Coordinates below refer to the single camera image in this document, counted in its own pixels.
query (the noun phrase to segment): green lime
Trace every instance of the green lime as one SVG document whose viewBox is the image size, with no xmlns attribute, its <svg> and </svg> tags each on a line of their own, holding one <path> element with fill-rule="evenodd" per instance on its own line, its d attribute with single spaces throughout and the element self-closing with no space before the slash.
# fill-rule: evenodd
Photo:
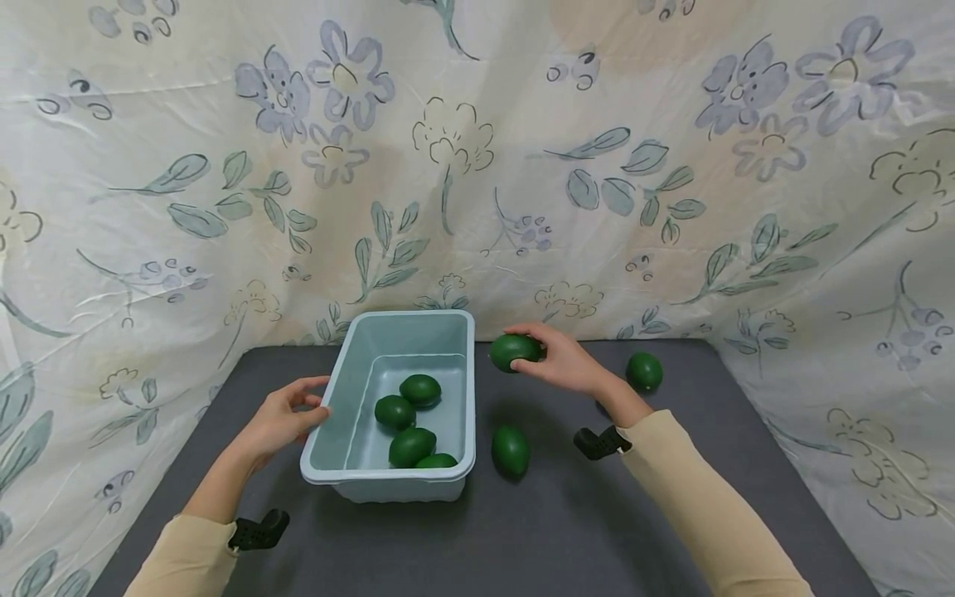
<svg viewBox="0 0 955 597">
<path fill-rule="evenodd" d="M 401 395 L 416 409 L 432 406 L 441 399 L 441 386 L 430 375 L 416 373 L 398 386 Z"/>
<path fill-rule="evenodd" d="M 414 468 L 435 451 L 437 437 L 427 429 L 411 427 L 392 439 L 388 462 L 394 468 Z"/>
<path fill-rule="evenodd" d="M 399 395 L 387 395 L 375 402 L 374 418 L 389 429 L 404 431 L 414 427 L 417 413 L 408 400 Z"/>
<path fill-rule="evenodd" d="M 450 454 L 432 454 L 422 460 L 414 468 L 451 468 L 457 466 L 457 460 Z"/>
<path fill-rule="evenodd" d="M 531 459 L 531 449 L 520 429 L 510 425 L 498 427 L 491 439 L 491 459 L 505 477 L 523 476 Z"/>
<path fill-rule="evenodd" d="M 663 381 L 663 367 L 649 352 L 636 352 L 626 362 L 626 381 L 637 392 L 651 392 Z"/>
<path fill-rule="evenodd" d="M 517 373 L 511 369 L 515 359 L 538 362 L 543 357 L 543 346 L 530 336 L 505 333 L 491 343 L 491 362 L 505 373 Z"/>
</svg>

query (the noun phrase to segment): plastic container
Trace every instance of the plastic container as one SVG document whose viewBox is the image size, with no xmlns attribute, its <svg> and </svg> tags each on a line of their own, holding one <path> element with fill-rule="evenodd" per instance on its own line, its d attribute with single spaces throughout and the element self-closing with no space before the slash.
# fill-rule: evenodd
<svg viewBox="0 0 955 597">
<path fill-rule="evenodd" d="M 334 414 L 308 436 L 302 477 L 356 501 L 454 501 L 475 463 L 474 318 L 462 310 L 382 311 L 351 322 L 326 388 Z M 398 394 L 413 373 L 441 385 L 441 400 L 417 412 L 417 426 L 437 436 L 436 452 L 457 466 L 394 469 L 394 433 L 374 418 L 379 398 Z"/>
</svg>

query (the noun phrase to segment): gray table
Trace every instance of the gray table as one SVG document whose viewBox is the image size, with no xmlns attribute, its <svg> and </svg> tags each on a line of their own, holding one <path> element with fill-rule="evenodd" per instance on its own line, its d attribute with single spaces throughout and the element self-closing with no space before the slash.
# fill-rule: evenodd
<svg viewBox="0 0 955 597">
<path fill-rule="evenodd" d="M 637 350 L 655 353 L 666 377 L 648 398 L 669 408 L 710 464 L 779 538 L 817 597 L 877 592 L 776 446 L 739 386 L 706 344 L 592 342 L 621 372 Z M 302 480 L 300 448 L 285 449 L 253 477 L 239 514 L 282 508 L 291 525 L 274 549 L 245 553 L 225 591 L 251 595 L 388 594 L 510 597 L 709 594 L 686 549 L 618 458 L 586 460 L 571 443 L 608 424 L 595 404 L 494 369 L 477 355 L 477 463 L 453 503 L 353 504 Z M 331 371 L 336 348 L 248 352 L 186 442 L 91 595 L 122 595 L 162 526 L 181 510 L 217 454 L 270 391 Z M 517 424 L 531 444 L 526 477 L 498 476 L 493 429 Z"/>
</svg>

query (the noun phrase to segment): person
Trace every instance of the person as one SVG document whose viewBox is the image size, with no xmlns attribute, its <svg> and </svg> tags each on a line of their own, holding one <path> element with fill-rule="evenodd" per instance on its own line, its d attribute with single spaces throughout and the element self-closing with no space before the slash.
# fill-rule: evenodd
<svg viewBox="0 0 955 597">
<path fill-rule="evenodd" d="M 623 379 L 558 330 L 528 323 L 505 332 L 530 335 L 546 347 L 542 361 L 516 360 L 513 369 L 588 394 L 606 409 L 617 432 L 632 444 L 622 453 L 624 466 L 660 506 L 714 595 L 811 595 L 770 530 L 700 456 L 669 411 L 654 412 Z M 299 379 L 268 395 L 181 514 L 163 529 L 126 597 L 222 594 L 237 561 L 227 544 L 245 482 L 280 448 L 331 415 L 311 393 L 327 381 L 325 376 Z M 308 410 L 294 410 L 302 406 Z"/>
</svg>

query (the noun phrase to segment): white curtain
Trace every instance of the white curtain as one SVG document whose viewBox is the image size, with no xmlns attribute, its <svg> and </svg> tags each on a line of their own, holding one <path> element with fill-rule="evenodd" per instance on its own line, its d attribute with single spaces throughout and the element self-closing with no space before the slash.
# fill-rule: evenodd
<svg viewBox="0 0 955 597">
<path fill-rule="evenodd" d="M 953 30 L 945 0 L 4 3 L 0 592 L 85 594 L 243 351 L 467 309 L 706 339 L 879 590 L 945 593 Z"/>
</svg>

